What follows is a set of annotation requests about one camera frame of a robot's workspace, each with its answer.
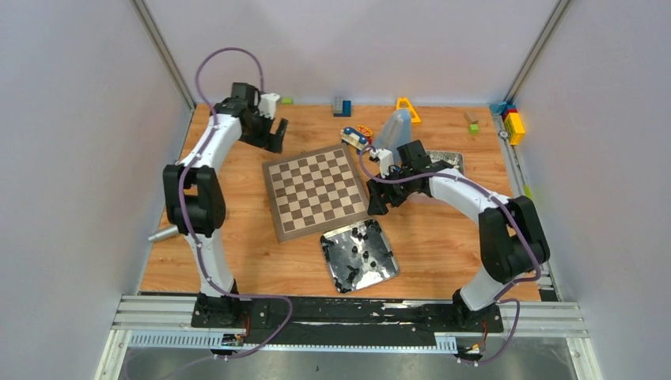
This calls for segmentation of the silver tray black pieces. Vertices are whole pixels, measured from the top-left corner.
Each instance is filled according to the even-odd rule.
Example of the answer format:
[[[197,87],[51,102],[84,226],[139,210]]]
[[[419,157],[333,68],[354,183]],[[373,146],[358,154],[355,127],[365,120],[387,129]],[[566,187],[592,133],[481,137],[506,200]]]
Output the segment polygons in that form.
[[[392,247],[374,218],[322,234],[320,247],[333,285],[343,295],[391,280],[400,273]]]

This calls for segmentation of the wooden chessboard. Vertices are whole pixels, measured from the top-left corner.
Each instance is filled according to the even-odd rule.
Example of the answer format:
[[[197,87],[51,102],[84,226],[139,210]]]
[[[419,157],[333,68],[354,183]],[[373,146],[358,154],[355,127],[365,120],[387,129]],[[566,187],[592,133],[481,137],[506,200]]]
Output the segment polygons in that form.
[[[280,242],[368,216],[368,195],[344,144],[264,162],[262,172]]]

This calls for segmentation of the colourful toy car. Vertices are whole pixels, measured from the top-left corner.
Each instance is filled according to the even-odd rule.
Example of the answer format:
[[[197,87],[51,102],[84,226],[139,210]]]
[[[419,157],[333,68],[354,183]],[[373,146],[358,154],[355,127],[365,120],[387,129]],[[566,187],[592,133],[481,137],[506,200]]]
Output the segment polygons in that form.
[[[345,127],[340,131],[341,142],[354,147],[358,152],[370,145],[373,140],[373,132],[363,125]]]

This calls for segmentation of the translucent blue plastic container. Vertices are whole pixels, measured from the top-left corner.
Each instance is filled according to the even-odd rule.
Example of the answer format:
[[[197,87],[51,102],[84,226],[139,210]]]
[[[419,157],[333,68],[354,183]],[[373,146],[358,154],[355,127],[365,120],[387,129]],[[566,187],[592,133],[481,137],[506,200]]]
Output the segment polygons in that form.
[[[373,140],[373,146],[398,154],[397,148],[410,141],[411,113],[407,108],[400,108],[385,121],[381,132]]]

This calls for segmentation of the silver tray white pieces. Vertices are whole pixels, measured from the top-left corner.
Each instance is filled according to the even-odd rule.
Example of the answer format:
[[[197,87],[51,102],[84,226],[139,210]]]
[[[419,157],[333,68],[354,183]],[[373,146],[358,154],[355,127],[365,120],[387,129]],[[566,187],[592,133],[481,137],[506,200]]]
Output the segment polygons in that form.
[[[428,156],[432,162],[444,161],[458,170],[461,175],[465,175],[464,157],[462,153],[446,150],[428,150]]]

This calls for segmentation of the grey cylinder tube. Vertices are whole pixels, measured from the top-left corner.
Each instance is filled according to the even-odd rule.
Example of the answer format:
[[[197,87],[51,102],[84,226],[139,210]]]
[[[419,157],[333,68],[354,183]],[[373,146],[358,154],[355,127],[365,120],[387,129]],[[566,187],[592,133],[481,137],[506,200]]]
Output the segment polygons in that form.
[[[166,228],[157,230],[156,232],[151,234],[148,237],[148,241],[151,242],[151,243],[156,243],[156,242],[160,242],[160,241],[164,241],[164,240],[173,238],[173,237],[175,237],[179,234],[180,234],[180,232],[179,232],[179,229],[178,229],[177,226],[170,226],[170,227],[166,227]]]

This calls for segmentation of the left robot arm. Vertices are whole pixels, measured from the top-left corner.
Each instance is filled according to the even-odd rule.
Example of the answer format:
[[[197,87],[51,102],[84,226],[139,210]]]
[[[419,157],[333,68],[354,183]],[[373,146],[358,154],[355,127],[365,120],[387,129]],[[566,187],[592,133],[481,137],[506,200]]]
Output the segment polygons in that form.
[[[167,219],[184,235],[199,271],[191,320],[196,328],[228,328],[241,320],[241,297],[222,244],[226,202],[218,171],[236,141],[282,151],[288,121],[281,119],[271,132],[280,100],[277,93],[233,83],[230,96],[209,107],[208,125],[193,150],[163,169]]]

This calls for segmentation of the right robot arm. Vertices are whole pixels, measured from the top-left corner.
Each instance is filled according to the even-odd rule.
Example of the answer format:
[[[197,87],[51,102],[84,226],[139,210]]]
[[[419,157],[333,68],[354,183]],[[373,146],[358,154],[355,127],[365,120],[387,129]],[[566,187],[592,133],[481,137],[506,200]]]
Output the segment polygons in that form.
[[[365,174],[369,215],[385,215],[418,193],[442,201],[471,219],[479,234],[480,269],[452,297],[456,327],[472,330],[496,302],[519,283],[536,282],[550,249],[535,204],[528,196],[509,197],[486,189],[446,161],[433,161],[415,140],[395,152],[368,145],[379,174]]]

